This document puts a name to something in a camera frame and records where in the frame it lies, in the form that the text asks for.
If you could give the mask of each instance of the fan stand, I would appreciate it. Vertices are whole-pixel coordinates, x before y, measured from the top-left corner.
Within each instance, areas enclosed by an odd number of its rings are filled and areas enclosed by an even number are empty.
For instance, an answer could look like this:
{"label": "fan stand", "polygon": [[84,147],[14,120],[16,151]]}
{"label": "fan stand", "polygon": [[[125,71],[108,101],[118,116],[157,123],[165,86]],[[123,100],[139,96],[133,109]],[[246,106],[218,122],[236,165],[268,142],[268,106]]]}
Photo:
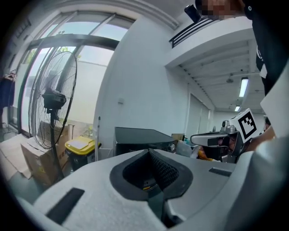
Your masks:
{"label": "fan stand", "polygon": [[62,172],[60,163],[59,163],[59,159],[57,156],[57,150],[56,150],[56,144],[55,144],[55,140],[54,140],[54,121],[56,119],[56,110],[51,110],[51,109],[47,109],[47,113],[50,113],[50,140],[51,140],[51,149],[52,149],[52,154],[54,157],[54,164],[57,168],[58,171],[58,176],[60,178],[60,180],[62,180],[64,178],[64,174]]}

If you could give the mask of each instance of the ceiling light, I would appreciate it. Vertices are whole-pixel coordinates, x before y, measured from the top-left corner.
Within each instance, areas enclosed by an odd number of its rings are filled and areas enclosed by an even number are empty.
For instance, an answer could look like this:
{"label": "ceiling light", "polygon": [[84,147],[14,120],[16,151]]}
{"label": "ceiling light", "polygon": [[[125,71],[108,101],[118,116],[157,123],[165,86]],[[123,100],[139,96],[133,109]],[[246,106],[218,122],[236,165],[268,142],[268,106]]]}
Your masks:
{"label": "ceiling light", "polygon": [[241,84],[241,90],[240,90],[239,97],[244,97],[248,82],[249,82],[248,77],[242,78],[242,84]]}

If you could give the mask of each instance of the cardboard box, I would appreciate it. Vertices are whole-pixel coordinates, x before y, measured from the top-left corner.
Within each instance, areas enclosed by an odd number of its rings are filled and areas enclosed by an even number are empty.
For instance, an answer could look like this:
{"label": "cardboard box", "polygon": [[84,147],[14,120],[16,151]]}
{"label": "cardboard box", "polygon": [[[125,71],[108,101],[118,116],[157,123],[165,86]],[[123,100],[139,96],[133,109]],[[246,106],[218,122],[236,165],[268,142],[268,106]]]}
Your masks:
{"label": "cardboard box", "polygon": [[[56,151],[61,168],[66,164],[68,156],[65,154],[65,143],[69,140],[67,126],[60,136]],[[52,185],[58,178],[57,168],[54,165],[54,157],[51,149],[44,149],[34,137],[21,144],[21,149],[33,177],[46,185]]]}

